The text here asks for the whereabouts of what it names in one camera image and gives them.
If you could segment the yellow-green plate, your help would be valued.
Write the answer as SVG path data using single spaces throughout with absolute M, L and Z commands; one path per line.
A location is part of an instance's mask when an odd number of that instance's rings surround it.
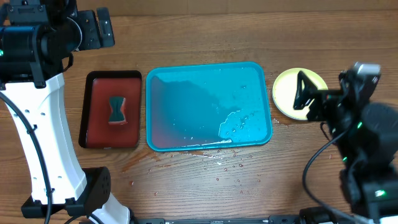
M 297 75 L 303 71 L 319 90 L 328 87 L 321 76 L 306 68 L 290 68 L 282 72 L 275 80 L 272 87 L 272 99 L 281 113 L 289 118 L 299 121 L 307 120 L 309 106 L 302 110 L 294 110 L 294 100 L 297 91 Z

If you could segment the green and pink sponge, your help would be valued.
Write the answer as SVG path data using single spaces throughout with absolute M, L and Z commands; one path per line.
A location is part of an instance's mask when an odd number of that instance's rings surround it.
M 111 114 L 108 119 L 108 123 L 111 125 L 123 125 L 126 124 L 125 115 L 125 97 L 112 96 L 109 98 L 109 105 L 111 108 Z

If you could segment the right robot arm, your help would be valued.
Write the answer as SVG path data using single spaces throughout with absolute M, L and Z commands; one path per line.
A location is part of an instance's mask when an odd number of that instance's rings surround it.
M 380 72 L 340 73 L 339 90 L 319 90 L 300 71 L 293 108 L 309 107 L 307 119 L 327 124 L 343 159 L 341 189 L 351 211 L 379 223 L 397 215 L 397 111 L 372 103 Z

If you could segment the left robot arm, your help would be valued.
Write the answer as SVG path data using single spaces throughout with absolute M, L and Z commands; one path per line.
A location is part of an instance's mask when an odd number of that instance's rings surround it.
M 75 1 L 11 0 L 1 6 L 1 99 L 16 125 L 32 192 L 25 218 L 45 222 L 61 210 L 93 223 L 134 222 L 111 193 L 106 167 L 82 168 L 68 127 L 63 74 L 73 53 L 114 45 L 109 11 Z

